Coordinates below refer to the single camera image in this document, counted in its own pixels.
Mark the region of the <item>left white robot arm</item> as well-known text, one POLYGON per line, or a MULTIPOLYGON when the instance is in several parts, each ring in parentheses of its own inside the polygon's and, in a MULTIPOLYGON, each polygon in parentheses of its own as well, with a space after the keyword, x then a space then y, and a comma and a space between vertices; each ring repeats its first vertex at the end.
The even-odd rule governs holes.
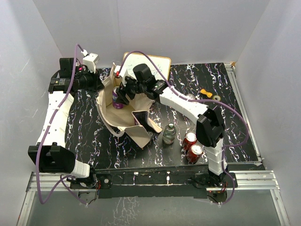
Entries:
POLYGON ((44 126, 36 145, 28 148, 28 155, 39 172, 61 173, 80 178, 92 188, 96 174, 87 163, 76 160, 75 154, 65 147, 66 125, 75 94, 80 89, 99 91, 103 88, 100 71, 96 68, 97 54, 88 54, 82 62, 60 58, 60 69, 51 77, 48 88, 48 109, 44 126))

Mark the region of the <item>cream canvas tote bag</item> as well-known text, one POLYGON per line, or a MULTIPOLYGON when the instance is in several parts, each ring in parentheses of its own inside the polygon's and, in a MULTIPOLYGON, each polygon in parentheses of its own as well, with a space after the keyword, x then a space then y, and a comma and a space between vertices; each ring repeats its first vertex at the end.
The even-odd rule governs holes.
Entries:
POLYGON ((154 103, 145 94, 137 94, 129 105, 114 108, 113 89, 121 84, 114 76, 119 66, 113 64, 110 75, 103 80, 104 89, 98 92, 96 107, 101 120, 109 132, 121 137, 127 134, 140 148, 144 148, 162 128, 150 118, 150 107, 154 103))

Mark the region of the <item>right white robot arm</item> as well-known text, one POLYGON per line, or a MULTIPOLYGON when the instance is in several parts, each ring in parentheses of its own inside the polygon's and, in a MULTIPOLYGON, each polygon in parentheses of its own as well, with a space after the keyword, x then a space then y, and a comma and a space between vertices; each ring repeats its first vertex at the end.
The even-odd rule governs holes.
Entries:
POLYGON ((133 72, 134 76, 131 76, 122 66, 114 69, 114 76, 121 80, 117 101, 128 105, 137 95, 145 94, 148 99, 169 106, 190 119, 196 125, 197 141, 206 148, 210 183, 222 186, 227 180, 223 172, 227 163, 222 154, 225 124, 220 109, 211 109, 199 100, 188 99, 169 85, 166 78, 156 79, 146 64, 135 66, 133 72))

